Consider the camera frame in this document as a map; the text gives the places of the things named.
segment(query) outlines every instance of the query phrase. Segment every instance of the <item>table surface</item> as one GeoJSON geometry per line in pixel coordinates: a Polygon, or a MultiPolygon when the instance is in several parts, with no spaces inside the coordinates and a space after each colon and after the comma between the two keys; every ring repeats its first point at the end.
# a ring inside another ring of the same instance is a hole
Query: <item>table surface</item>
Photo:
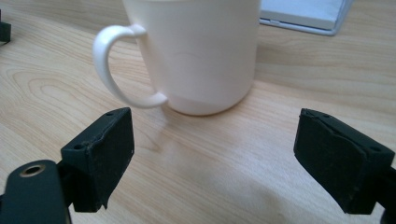
{"type": "MultiPolygon", "coordinates": [[[[17,167],[60,148],[124,107],[96,75],[92,41],[127,25],[121,0],[2,0],[0,191],[17,167]]],[[[208,117],[132,108],[135,154],[108,209],[74,223],[378,223],[346,215],[293,155],[300,110],[335,116],[396,149],[396,2],[356,0],[338,35],[261,26],[256,78],[237,106],[208,117]]],[[[136,43],[111,71],[128,94],[153,92],[136,43]]]]}

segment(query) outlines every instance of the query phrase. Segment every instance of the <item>mug body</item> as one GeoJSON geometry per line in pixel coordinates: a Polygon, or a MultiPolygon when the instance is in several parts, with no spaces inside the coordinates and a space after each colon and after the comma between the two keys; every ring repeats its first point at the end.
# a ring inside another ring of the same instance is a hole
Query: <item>mug body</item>
{"type": "Polygon", "coordinates": [[[156,91],[190,115],[218,113],[250,89],[260,0],[123,0],[156,91]]]}

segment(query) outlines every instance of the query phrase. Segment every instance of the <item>small black object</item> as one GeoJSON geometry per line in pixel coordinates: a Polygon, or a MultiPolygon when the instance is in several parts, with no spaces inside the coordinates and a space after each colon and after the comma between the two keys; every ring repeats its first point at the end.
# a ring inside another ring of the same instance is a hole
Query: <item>small black object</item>
{"type": "Polygon", "coordinates": [[[395,153],[342,121],[302,109],[295,157],[345,213],[371,214],[375,203],[396,214],[395,153]]]}
{"type": "Polygon", "coordinates": [[[71,203],[77,212],[106,207],[134,155],[131,109],[104,114],[61,153],[58,164],[34,161],[9,175],[0,223],[71,223],[71,203]]]}
{"type": "Polygon", "coordinates": [[[1,22],[1,9],[0,9],[0,42],[11,41],[11,24],[1,22]]]}

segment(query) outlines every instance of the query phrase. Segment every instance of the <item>mug handle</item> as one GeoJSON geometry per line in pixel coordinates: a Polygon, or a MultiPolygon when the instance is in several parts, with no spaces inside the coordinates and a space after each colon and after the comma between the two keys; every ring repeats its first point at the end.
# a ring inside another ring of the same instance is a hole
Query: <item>mug handle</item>
{"type": "Polygon", "coordinates": [[[124,103],[138,107],[138,108],[152,108],[158,105],[162,105],[167,101],[166,96],[160,92],[156,92],[153,95],[146,98],[130,98],[127,97],[119,88],[111,76],[110,69],[108,67],[108,53],[111,47],[123,37],[139,38],[145,35],[147,32],[142,26],[135,24],[132,26],[108,26],[103,29],[96,36],[93,41],[92,57],[93,64],[96,72],[102,82],[110,90],[110,92],[119,98],[124,103]]]}

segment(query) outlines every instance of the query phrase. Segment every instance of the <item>mug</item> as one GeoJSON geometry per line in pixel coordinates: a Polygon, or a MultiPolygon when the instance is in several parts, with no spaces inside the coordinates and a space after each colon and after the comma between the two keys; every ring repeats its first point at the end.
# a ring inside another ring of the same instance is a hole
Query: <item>mug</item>
{"type": "Polygon", "coordinates": [[[254,79],[260,0],[123,0],[132,25],[113,25],[93,42],[93,62],[110,92],[124,103],[167,103],[188,115],[226,110],[254,79]],[[111,46],[136,39],[156,93],[126,96],[108,66],[111,46]]]}

